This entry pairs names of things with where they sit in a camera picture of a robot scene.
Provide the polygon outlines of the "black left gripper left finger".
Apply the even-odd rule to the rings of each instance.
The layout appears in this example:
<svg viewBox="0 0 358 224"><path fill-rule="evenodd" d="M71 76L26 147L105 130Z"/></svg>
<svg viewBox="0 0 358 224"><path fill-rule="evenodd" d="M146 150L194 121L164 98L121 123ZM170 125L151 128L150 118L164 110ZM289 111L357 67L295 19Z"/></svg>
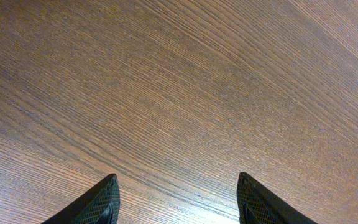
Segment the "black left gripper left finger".
<svg viewBox="0 0 358 224"><path fill-rule="evenodd" d="M109 174L42 224L116 224L120 193L116 174Z"/></svg>

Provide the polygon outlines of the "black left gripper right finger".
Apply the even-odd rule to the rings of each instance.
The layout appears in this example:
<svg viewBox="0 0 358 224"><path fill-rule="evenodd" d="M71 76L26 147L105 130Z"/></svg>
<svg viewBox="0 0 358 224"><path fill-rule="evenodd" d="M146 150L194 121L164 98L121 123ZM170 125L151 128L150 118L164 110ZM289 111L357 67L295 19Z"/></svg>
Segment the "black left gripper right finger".
<svg viewBox="0 0 358 224"><path fill-rule="evenodd" d="M240 224L316 224L246 172L239 174L236 194Z"/></svg>

